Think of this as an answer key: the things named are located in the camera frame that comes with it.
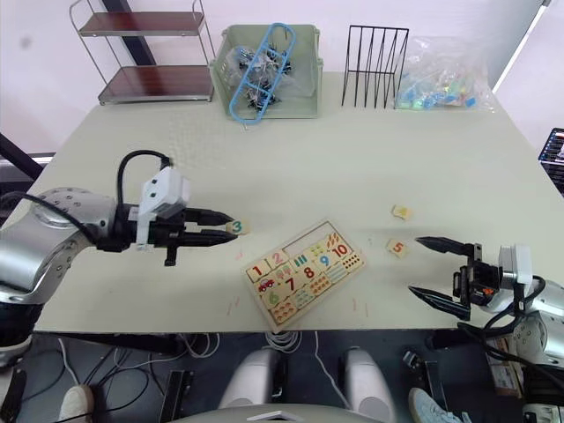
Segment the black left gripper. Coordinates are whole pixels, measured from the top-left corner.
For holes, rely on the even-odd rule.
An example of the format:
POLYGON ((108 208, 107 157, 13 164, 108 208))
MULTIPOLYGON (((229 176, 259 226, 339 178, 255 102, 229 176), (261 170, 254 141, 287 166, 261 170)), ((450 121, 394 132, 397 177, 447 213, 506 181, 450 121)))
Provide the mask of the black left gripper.
POLYGON ((197 224, 227 224, 234 219, 220 211, 182 209, 169 218, 157 217, 150 223, 148 243, 167 251, 165 266, 176 266, 179 247, 212 247, 238 238, 226 231, 188 232, 185 224, 193 217, 197 224))

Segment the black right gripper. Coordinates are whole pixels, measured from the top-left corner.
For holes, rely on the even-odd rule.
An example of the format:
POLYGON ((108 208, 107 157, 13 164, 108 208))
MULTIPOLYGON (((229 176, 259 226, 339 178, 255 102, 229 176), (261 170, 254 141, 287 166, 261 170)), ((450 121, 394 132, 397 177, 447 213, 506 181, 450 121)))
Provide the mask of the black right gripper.
MULTIPOLYGON (((478 244, 463 243, 445 237, 421 236, 415 239, 424 247, 439 253, 466 256, 471 260, 481 259, 478 244)), ((408 289, 427 305, 453 315, 459 320, 471 319, 471 304, 488 305, 501 289, 501 267, 481 261, 470 261, 453 274, 453 297, 430 289, 409 286, 408 289)))

